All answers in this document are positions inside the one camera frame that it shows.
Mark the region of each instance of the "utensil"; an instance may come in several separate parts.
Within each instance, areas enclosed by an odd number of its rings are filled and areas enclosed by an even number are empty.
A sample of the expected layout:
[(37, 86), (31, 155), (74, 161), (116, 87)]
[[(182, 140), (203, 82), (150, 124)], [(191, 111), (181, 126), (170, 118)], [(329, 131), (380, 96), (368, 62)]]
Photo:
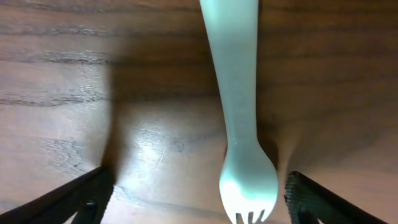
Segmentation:
[(237, 223), (237, 213), (249, 223), (256, 222), (264, 211), (263, 222), (276, 203), (278, 179), (256, 134), (258, 0), (200, 0), (200, 6), (228, 137), (221, 199), (232, 223)]

